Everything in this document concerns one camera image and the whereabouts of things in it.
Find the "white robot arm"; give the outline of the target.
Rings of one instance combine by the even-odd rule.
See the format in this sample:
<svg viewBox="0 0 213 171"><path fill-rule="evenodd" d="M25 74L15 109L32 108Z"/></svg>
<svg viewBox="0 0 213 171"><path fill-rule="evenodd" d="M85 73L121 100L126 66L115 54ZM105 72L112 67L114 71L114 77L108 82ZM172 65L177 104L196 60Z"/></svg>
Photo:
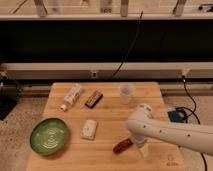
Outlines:
<svg viewBox="0 0 213 171"><path fill-rule="evenodd" d="M131 141L142 147L148 138L213 156L213 126L160 121L148 104L139 104L126 121Z"/></svg>

